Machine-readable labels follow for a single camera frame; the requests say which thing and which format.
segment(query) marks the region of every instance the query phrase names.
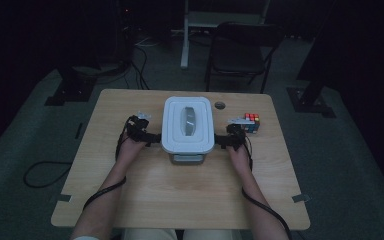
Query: black chair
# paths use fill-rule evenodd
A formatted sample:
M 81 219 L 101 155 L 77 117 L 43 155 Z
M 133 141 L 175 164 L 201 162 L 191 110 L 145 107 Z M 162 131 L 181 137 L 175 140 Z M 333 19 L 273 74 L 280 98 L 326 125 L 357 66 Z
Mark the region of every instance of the black chair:
M 210 90 L 210 75 L 214 70 L 221 75 L 250 77 L 248 85 L 264 73 L 260 90 L 263 93 L 272 55 L 284 36 L 283 29 L 273 24 L 225 22 L 218 25 L 211 40 L 205 73 L 206 91 Z

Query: container lid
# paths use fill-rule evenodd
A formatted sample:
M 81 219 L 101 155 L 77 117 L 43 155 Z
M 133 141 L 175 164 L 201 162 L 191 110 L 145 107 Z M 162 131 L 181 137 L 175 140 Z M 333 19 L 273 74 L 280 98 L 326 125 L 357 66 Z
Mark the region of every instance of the container lid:
M 206 154 L 214 147 L 210 101 L 205 97 L 170 97 L 164 105 L 161 142 L 171 154 Z

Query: rubik's cube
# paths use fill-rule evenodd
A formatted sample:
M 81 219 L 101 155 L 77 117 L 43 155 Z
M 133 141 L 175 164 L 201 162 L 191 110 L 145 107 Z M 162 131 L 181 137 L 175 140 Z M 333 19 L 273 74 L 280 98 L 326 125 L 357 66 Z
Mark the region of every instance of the rubik's cube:
M 257 133 L 260 127 L 260 117 L 255 113 L 245 113 L 245 120 L 254 121 L 254 124 L 244 124 L 244 130 L 247 133 Z

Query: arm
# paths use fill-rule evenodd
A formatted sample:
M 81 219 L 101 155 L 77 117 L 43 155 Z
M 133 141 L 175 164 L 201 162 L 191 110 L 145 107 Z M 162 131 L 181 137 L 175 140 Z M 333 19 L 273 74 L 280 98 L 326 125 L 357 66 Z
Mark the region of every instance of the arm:
M 135 142 L 127 139 L 121 145 L 117 161 L 99 190 L 110 187 L 123 180 L 130 164 L 135 160 L 145 144 L 144 142 Z M 109 239 L 120 196 L 121 187 L 118 187 L 91 202 L 77 220 L 70 239 L 75 239 L 80 236 Z
M 227 147 L 227 150 L 245 192 L 253 199 L 269 207 L 267 200 L 249 168 L 248 155 L 245 147 L 242 145 L 237 151 L 232 147 Z M 251 221 L 251 231 L 254 239 L 288 239 L 282 224 L 273 215 L 249 201 L 246 201 L 245 204 L 248 217 Z

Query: gray carpet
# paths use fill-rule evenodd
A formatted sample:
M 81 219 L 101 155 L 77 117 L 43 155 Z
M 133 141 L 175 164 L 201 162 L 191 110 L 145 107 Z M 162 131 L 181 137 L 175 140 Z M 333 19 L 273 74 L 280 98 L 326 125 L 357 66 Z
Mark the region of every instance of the gray carpet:
M 208 42 L 206 38 L 193 39 Z M 181 44 L 180 38 L 175 38 L 171 47 L 142 46 L 148 57 L 144 77 L 151 89 L 205 90 L 208 47 L 191 44 L 190 66 L 181 70 Z M 290 103 L 286 87 L 308 84 L 295 79 L 310 47 L 305 41 L 285 39 L 274 55 L 265 91 L 273 98 L 301 190 L 311 197 L 306 203 L 311 227 L 294 232 L 294 239 L 384 239 L 384 179 L 340 95 L 328 88 L 322 93 L 337 115 L 335 119 L 296 113 Z M 143 59 L 144 55 L 135 51 L 138 66 Z M 38 161 L 73 161 L 81 141 L 81 134 L 76 138 L 79 124 L 87 125 L 100 91 L 137 86 L 134 71 L 129 71 L 125 77 L 100 78 L 89 102 L 44 106 L 60 80 L 54 71 L 39 82 L 0 138 L 0 239 L 69 237 L 70 228 L 50 223 L 65 177 L 47 188 L 32 189 L 24 185 L 23 174 Z M 261 78 L 250 86 L 246 81 L 218 79 L 211 90 L 257 93 L 260 83 Z M 67 167 L 39 167 L 29 175 L 29 181 L 46 183 Z M 242 233 L 244 239 L 252 239 L 249 231 Z

